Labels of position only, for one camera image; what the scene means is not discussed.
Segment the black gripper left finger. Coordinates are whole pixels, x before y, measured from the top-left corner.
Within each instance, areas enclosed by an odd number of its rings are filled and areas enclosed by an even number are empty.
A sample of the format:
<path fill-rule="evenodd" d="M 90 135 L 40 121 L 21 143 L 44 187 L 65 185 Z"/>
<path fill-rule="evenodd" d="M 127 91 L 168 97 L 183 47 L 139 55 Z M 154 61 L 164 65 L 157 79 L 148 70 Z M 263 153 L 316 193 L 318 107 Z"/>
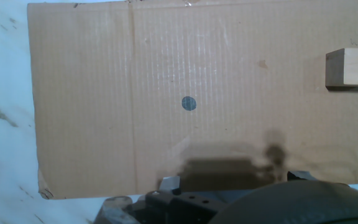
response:
<path fill-rule="evenodd" d="M 94 224 L 201 224 L 209 223 L 227 203 L 185 192 L 180 177 L 165 177 L 157 190 L 141 195 L 136 202 L 128 196 L 106 199 Z"/>

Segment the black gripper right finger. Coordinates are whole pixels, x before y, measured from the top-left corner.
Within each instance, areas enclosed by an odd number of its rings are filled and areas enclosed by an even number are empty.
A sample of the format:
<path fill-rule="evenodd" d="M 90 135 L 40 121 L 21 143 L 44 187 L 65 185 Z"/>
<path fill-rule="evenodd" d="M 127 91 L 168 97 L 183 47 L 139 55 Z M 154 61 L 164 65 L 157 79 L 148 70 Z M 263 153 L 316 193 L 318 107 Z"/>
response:
<path fill-rule="evenodd" d="M 293 180 L 317 180 L 317 178 L 313 177 L 310 172 L 304 170 L 288 171 L 287 181 Z"/>

